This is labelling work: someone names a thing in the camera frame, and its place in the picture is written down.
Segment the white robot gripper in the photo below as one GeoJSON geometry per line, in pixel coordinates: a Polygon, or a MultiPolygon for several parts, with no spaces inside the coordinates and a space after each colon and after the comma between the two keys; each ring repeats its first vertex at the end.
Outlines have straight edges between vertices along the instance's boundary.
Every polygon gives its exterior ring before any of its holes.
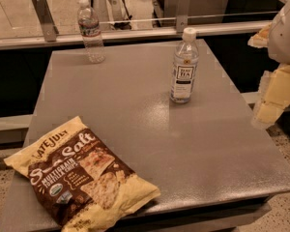
{"type": "Polygon", "coordinates": [[[256,48],[268,47],[269,57],[280,65],[273,72],[264,71],[259,98],[253,108],[251,124],[264,130],[272,126],[290,105],[290,0],[268,24],[247,42],[256,48]]]}

